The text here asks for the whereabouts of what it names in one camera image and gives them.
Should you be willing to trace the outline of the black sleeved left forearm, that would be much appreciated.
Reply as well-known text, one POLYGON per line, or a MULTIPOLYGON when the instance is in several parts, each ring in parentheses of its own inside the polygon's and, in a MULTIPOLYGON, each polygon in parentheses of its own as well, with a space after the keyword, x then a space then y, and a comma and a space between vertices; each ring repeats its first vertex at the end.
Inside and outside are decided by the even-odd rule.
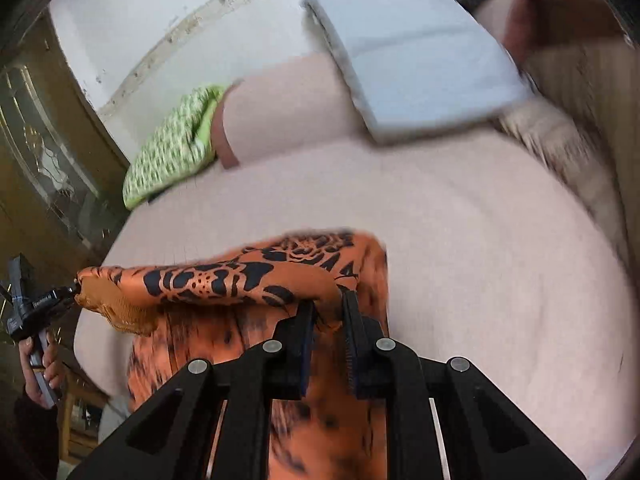
POLYGON ((23 390, 14 403, 17 443, 38 479, 58 478, 58 408, 43 408, 23 390))

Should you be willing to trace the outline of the person's left hand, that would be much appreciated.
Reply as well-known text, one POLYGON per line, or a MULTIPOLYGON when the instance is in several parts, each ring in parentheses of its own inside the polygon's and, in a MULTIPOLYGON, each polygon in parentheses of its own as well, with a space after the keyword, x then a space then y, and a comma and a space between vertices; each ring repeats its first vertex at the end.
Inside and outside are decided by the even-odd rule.
POLYGON ((53 391, 60 390, 64 382, 64 367, 58 358, 58 344, 50 333, 47 333, 46 348, 42 350, 41 364, 32 364, 32 355, 36 353, 34 343, 39 341, 39 338, 27 338, 18 344, 24 390, 29 400, 50 410, 54 407, 53 391))

